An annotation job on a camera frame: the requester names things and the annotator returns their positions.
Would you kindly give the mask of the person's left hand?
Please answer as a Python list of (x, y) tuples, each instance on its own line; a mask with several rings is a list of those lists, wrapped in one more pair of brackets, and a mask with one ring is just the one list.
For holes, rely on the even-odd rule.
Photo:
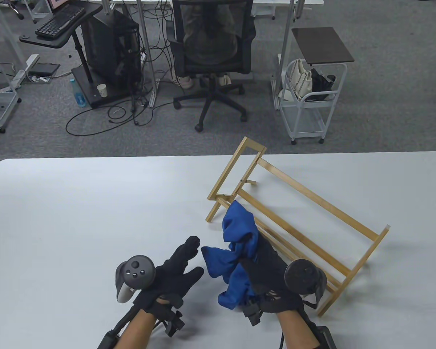
[(166, 306), (181, 308), (185, 295), (204, 274), (201, 266), (185, 272), (189, 261), (198, 254), (199, 247), (200, 239), (196, 236), (190, 236), (180, 245), (169, 259), (156, 267), (153, 283), (138, 294), (132, 308), (153, 314), (158, 299), (166, 301)]

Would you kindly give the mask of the person's right hand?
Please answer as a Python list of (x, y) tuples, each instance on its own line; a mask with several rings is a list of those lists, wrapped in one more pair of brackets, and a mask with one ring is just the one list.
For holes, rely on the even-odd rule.
[(291, 315), (304, 321), (304, 305), (299, 294), (290, 291), (284, 280), (287, 264), (271, 243), (258, 235), (257, 249), (253, 258), (240, 258), (254, 292), (251, 304), (258, 313)]

